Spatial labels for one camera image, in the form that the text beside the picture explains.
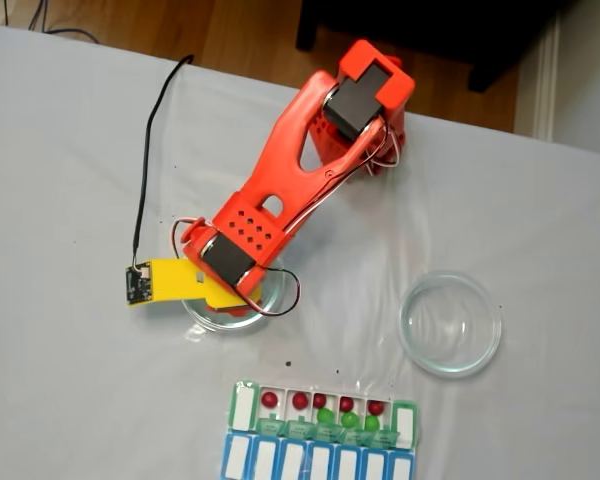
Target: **white tablecloth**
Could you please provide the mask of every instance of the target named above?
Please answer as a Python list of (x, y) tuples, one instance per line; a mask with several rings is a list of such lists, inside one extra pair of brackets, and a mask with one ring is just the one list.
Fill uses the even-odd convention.
[[(216, 478), (245, 377), (416, 400), (419, 480), (600, 478), (600, 155), (407, 115), (405, 164), (341, 189), (288, 247), (299, 308), (191, 342), (181, 305), (128, 309), (123, 280), (173, 65), (0, 28), (0, 479)], [(213, 216), (293, 95), (178, 74), (140, 258), (169, 256), (174, 216)], [(396, 339), (402, 295), (432, 269), (501, 306), (477, 377), (432, 378)]]

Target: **green candy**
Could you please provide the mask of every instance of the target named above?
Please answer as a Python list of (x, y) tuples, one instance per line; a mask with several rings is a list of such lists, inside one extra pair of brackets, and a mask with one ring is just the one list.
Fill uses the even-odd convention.
[(378, 420), (378, 417), (367, 415), (364, 419), (364, 429), (367, 432), (376, 432), (380, 430), (380, 421)]
[(343, 413), (340, 421), (345, 428), (355, 428), (358, 426), (358, 416), (353, 412)]
[(318, 423), (333, 423), (333, 412), (328, 408), (318, 410)]

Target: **empty petri dish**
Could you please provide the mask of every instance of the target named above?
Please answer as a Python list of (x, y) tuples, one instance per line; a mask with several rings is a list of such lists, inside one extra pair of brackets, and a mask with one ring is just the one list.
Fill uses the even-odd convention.
[(442, 377), (465, 377), (484, 368), (502, 330), (498, 309), (475, 280), (456, 272), (431, 272), (407, 293), (400, 339), (420, 367)]
[[(282, 262), (276, 259), (274, 268), (283, 268)], [(282, 303), (287, 275), (283, 272), (271, 271), (262, 281), (262, 295), (260, 306), (264, 310), (276, 310)], [(244, 308), (244, 315), (231, 315), (226, 312), (210, 310), (204, 300), (183, 300), (182, 304), (196, 323), (211, 331), (240, 330), (264, 321), (266, 317), (252, 310)]]

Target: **red candy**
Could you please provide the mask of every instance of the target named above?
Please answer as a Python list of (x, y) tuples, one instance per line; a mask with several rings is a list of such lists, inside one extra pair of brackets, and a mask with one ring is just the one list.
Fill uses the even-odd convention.
[(351, 397), (340, 397), (340, 411), (350, 412), (353, 410), (353, 399)]
[(278, 396), (273, 392), (267, 392), (262, 395), (260, 401), (267, 408), (275, 408), (278, 405)]
[(316, 393), (313, 396), (313, 406), (316, 408), (322, 408), (327, 404), (327, 397), (324, 393)]
[(309, 399), (307, 395), (302, 392), (296, 392), (293, 394), (293, 399), (291, 400), (293, 406), (296, 410), (304, 410), (309, 405)]
[(369, 410), (371, 415), (382, 415), (382, 412), (384, 412), (384, 403), (372, 400), (367, 405), (367, 410)]

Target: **white label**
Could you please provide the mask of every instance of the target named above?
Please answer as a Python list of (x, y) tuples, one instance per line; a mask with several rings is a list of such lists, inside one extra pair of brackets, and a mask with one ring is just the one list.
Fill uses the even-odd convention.
[(248, 431), (251, 424), (251, 411), (253, 410), (253, 388), (239, 388), (236, 393), (236, 406), (233, 410), (233, 425), (235, 430)]
[(282, 477), (280, 480), (298, 480), (300, 466), (302, 464), (302, 453), (304, 449), (295, 443), (287, 444), (287, 453), (284, 456), (282, 466)]
[(356, 463), (358, 454), (351, 450), (340, 452), (340, 473), (338, 480), (356, 480)]
[(398, 409), (398, 448), (411, 448), (413, 446), (413, 410), (410, 408)]
[(367, 457), (367, 480), (382, 480), (384, 477), (384, 456), (370, 453)]
[(329, 449), (324, 447), (313, 448), (311, 459), (311, 477), (309, 480), (327, 480), (329, 473)]
[(241, 480), (244, 472), (244, 464), (247, 461), (247, 450), (249, 450), (249, 439), (246, 437), (233, 437), (231, 439), (231, 450), (227, 460), (225, 477), (231, 480)]
[(273, 478), (273, 460), (275, 456), (276, 444), (274, 442), (260, 442), (253, 480), (271, 480)]
[(393, 480), (409, 480), (411, 471), (411, 460), (408, 458), (396, 458), (393, 464)]

